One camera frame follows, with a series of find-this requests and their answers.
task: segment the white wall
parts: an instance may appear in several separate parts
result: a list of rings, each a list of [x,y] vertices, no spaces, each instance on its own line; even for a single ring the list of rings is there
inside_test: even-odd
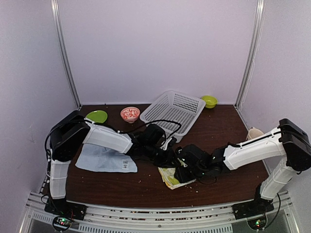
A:
[[[51,4],[0,1],[0,232],[17,232],[45,176],[45,136],[74,110]]]
[[[267,1],[255,69],[242,105],[248,126],[269,131],[289,118],[311,137],[311,1]],[[268,160],[273,169],[278,158]],[[311,170],[287,186],[309,233]]]
[[[150,103],[166,90],[235,103],[256,0],[59,1],[84,104]]]

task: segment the green plate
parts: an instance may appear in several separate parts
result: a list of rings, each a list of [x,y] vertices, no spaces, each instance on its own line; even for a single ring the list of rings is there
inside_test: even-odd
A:
[[[86,118],[96,123],[104,123],[108,118],[108,114],[105,111],[97,110],[97,111],[93,111],[87,114]]]

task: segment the folded cloth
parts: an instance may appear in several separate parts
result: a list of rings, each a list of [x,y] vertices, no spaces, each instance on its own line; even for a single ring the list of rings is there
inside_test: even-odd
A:
[[[162,176],[162,181],[166,184],[166,186],[170,189],[176,189],[181,186],[190,184],[192,182],[195,182],[195,180],[186,182],[186,183],[180,183],[178,179],[174,177],[175,174],[175,168],[160,168],[158,167],[159,172]]]
[[[76,167],[97,172],[137,172],[130,156],[93,144],[83,145]]]

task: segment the dark wood tabletop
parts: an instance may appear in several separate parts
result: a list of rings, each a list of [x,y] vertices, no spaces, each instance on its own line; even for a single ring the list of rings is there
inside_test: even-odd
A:
[[[81,113],[86,116],[94,110],[108,113],[107,124],[118,130],[127,131],[143,124],[137,120],[129,124],[122,120],[120,111],[129,105],[88,105]],[[143,112],[148,104],[134,105]],[[204,109],[199,118],[178,146],[195,144],[212,153],[215,148],[228,142],[245,140],[247,130],[232,105],[217,105]],[[71,201],[120,207],[169,208],[203,206],[252,199],[256,186],[268,174],[262,161],[220,175],[214,184],[194,182],[170,190],[149,162],[136,161],[137,173],[92,172],[75,166],[81,148],[69,166],[67,198]],[[213,178],[204,178],[212,183]]]

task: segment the perforated basket bottom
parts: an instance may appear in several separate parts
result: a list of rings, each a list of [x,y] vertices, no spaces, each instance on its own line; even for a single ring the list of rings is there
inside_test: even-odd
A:
[[[184,110],[180,110],[173,106],[169,107],[163,115],[158,117],[158,119],[172,120],[180,123],[182,127],[177,131],[177,133],[185,132],[194,118],[195,114],[185,112]],[[178,125],[168,122],[158,122],[157,125],[172,132],[178,128]]]

